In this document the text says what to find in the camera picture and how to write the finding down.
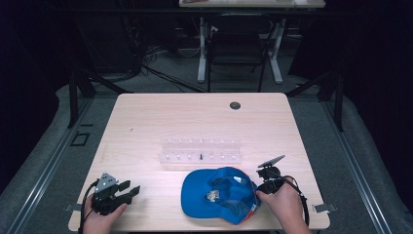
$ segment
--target human hand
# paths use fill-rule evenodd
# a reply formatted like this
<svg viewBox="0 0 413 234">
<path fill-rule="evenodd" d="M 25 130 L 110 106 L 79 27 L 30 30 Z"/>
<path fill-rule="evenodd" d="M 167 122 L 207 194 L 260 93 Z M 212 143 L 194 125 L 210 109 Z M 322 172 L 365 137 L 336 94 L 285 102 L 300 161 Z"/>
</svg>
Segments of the human hand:
<svg viewBox="0 0 413 234">
<path fill-rule="evenodd" d="M 109 234 L 112 224 L 121 216 L 127 208 L 127 204 L 122 204 L 113 213 L 108 215 L 97 214 L 92 209 L 93 194 L 88 197 L 85 204 L 85 224 L 83 233 L 85 234 Z"/>
<path fill-rule="evenodd" d="M 279 191 L 274 194 L 266 194 L 257 190 L 256 195 L 270 207 L 271 212 L 279 220 L 285 233 L 311 233 L 303 219 L 303 206 L 300 196 L 289 184 L 283 184 Z"/>
</svg>

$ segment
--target gray carpet floor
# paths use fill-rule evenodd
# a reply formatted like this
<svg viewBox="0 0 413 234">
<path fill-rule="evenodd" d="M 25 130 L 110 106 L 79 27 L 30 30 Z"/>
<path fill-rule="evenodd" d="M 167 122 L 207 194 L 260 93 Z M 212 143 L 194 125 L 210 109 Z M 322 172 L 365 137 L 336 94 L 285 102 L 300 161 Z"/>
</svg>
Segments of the gray carpet floor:
<svg viewBox="0 0 413 234">
<path fill-rule="evenodd" d="M 305 82 L 303 78 L 287 75 L 297 43 L 295 40 L 283 41 L 279 63 L 284 82 L 276 85 L 267 66 L 262 92 L 286 93 L 294 89 L 295 84 Z M 198 56 L 185 57 L 180 53 L 162 52 L 152 59 L 150 67 L 206 88 L 206 84 L 197 82 Z M 255 92 L 257 79 L 250 77 L 257 77 L 258 71 L 256 69 L 251 74 L 250 68 L 236 71 L 216 68 L 212 72 L 212 90 Z M 113 74 L 105 77 L 117 78 Z M 132 79 L 116 84 L 135 93 L 193 92 L 177 88 L 153 74 L 146 74 L 145 70 Z M 68 88 L 63 87 L 57 92 L 60 107 L 54 122 L 1 194 L 0 233 L 71 233 L 67 228 L 71 213 L 64 208 L 77 201 L 117 97 L 98 83 L 94 86 L 97 90 L 94 99 L 84 99 L 79 95 L 82 115 L 70 130 L 66 128 L 70 116 Z M 318 87 L 313 87 L 299 97 L 290 97 L 289 102 L 324 202 L 333 203 L 338 208 L 329 215 L 330 226 L 320 233 L 413 233 L 413 218 L 400 202 L 380 154 L 353 104 L 345 98 L 345 132 L 338 133 L 331 123 L 332 105 L 318 102 L 317 91 Z M 76 142 L 72 142 L 79 133 L 89 136 L 83 146 L 73 145 Z M 350 153 L 374 195 L 373 202 L 380 208 L 379 215 L 388 224 L 382 231 L 372 218 L 375 214 L 368 209 L 371 199 L 364 197 L 364 188 L 358 186 L 357 177 L 352 174 L 351 167 L 354 165 L 349 164 L 349 149 L 346 149 L 343 139 L 350 146 Z M 48 179 L 39 184 L 41 177 Z"/>
</svg>

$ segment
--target dark background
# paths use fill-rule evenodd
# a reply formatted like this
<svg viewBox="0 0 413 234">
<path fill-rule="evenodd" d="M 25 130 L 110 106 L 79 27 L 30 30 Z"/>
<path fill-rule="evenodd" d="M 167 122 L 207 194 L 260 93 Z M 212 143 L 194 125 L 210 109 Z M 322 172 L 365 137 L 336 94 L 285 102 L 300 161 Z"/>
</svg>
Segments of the dark background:
<svg viewBox="0 0 413 234">
<path fill-rule="evenodd" d="M 72 4 L 93 1 L 72 1 Z M 151 7 L 176 7 L 176 1 L 138 1 Z M 326 1 L 326 11 L 364 8 L 361 1 Z M 370 1 L 378 4 L 382 1 Z M 413 189 L 409 186 L 413 162 L 413 12 L 408 0 L 393 1 L 357 41 L 353 56 L 343 69 L 345 95 L 356 105 L 372 134 L 383 161 L 406 206 L 413 211 Z M 130 71 L 136 67 L 136 53 L 129 51 L 129 40 L 120 32 L 122 21 L 111 19 L 107 27 L 93 27 L 85 19 L 75 21 L 55 16 L 60 26 L 53 30 L 50 16 L 41 11 L 38 2 L 1 1 L 0 5 L 0 191 L 30 154 L 52 122 L 58 108 L 56 90 L 68 83 L 71 63 L 65 55 L 70 50 L 85 67 Z M 147 33 L 174 49 L 176 38 L 172 27 L 179 19 L 147 20 Z M 303 31 L 304 39 L 291 65 L 290 74 L 315 79 L 341 60 L 344 46 L 358 19 L 310 20 Z M 85 42 L 82 33 L 91 33 Z M 67 41 L 59 40 L 66 36 Z M 107 43 L 118 43 L 122 49 L 110 50 Z M 94 55 L 103 50 L 105 59 Z M 105 67 L 118 61 L 116 66 Z"/>
</svg>

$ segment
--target blue cap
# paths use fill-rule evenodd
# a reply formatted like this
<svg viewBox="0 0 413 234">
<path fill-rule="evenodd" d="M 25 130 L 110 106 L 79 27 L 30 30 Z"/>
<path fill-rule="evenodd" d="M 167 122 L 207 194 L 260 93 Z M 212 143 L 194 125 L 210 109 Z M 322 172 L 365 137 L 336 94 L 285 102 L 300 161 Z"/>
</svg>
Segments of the blue cap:
<svg viewBox="0 0 413 234">
<path fill-rule="evenodd" d="M 236 168 L 196 170 L 183 181 L 182 210 L 191 217 L 221 217 L 239 224 L 261 205 L 256 188 L 249 176 Z"/>
</svg>

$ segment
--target table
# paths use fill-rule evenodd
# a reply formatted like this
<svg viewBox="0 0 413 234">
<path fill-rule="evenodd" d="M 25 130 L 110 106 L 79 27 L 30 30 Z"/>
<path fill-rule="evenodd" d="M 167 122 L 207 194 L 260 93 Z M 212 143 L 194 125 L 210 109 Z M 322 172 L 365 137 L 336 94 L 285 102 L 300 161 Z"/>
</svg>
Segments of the table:
<svg viewBox="0 0 413 234">
<path fill-rule="evenodd" d="M 325 3 L 323 0 L 207 0 L 201 2 L 184 3 L 183 0 L 179 0 L 179 6 L 183 8 L 302 8 L 302 9 L 316 9 L 323 8 Z M 285 29 L 285 19 L 277 23 L 274 37 L 276 42 L 274 43 L 273 51 L 269 52 L 269 59 L 271 68 L 273 71 L 276 84 L 282 84 L 282 74 L 280 73 L 280 67 L 277 63 L 277 54 L 280 49 L 283 32 Z M 198 82 L 203 83 L 205 81 L 205 74 L 207 69 L 207 57 L 205 50 L 205 37 L 206 28 L 204 19 L 201 18 L 200 23 L 200 65 L 198 68 Z"/>
<path fill-rule="evenodd" d="M 239 109 L 230 107 L 237 102 Z M 162 139 L 236 138 L 241 141 L 242 162 L 235 165 L 161 164 Z M 294 176 L 308 198 L 310 228 L 329 225 L 327 214 L 313 211 L 323 203 L 306 150 L 284 94 L 124 94 L 118 97 L 94 156 L 78 203 L 88 186 L 103 172 L 120 182 L 140 185 L 125 213 L 114 224 L 119 231 L 271 230 L 280 224 L 263 204 L 240 225 L 220 218 L 194 219 L 180 207 L 184 178 L 196 169 L 232 166 L 243 170 L 257 184 L 257 166 L 277 156 L 282 175 Z M 80 213 L 68 226 L 76 231 Z"/>
</svg>

